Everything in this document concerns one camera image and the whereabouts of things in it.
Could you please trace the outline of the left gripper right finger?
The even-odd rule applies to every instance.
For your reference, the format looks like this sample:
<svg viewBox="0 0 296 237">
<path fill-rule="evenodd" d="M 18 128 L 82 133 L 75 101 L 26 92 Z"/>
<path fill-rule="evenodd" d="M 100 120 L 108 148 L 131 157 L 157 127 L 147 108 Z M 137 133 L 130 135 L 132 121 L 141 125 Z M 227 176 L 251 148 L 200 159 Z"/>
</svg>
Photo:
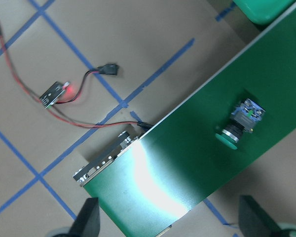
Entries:
<svg viewBox="0 0 296 237">
<path fill-rule="evenodd" d="M 239 197 L 238 225 L 244 237 L 279 237 L 281 228 L 252 196 Z"/>
</svg>

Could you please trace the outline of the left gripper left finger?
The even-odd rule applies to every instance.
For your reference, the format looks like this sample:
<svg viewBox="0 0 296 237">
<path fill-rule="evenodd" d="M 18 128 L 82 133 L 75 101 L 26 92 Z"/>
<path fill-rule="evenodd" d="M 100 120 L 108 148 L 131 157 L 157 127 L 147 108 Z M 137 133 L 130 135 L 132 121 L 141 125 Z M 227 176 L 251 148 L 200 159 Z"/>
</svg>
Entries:
<svg viewBox="0 0 296 237">
<path fill-rule="evenodd" d="M 100 232 L 100 211 L 97 197 L 87 198 L 72 224 L 68 237 L 97 237 Z"/>
</svg>

